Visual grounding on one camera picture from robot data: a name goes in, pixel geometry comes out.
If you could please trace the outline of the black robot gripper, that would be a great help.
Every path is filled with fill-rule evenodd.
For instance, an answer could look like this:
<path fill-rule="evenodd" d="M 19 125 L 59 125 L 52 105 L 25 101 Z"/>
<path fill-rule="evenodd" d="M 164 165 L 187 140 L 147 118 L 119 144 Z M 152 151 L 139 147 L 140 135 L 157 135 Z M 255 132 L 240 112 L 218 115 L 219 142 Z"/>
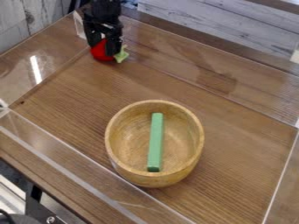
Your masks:
<path fill-rule="evenodd" d="M 93 47 L 101 40 L 104 29 L 113 30 L 105 36 L 107 56 L 115 56 L 123 45 L 123 28 L 120 22 L 121 4 L 120 0 L 91 0 L 89 6 L 83 10 L 83 24 L 88 45 Z"/>

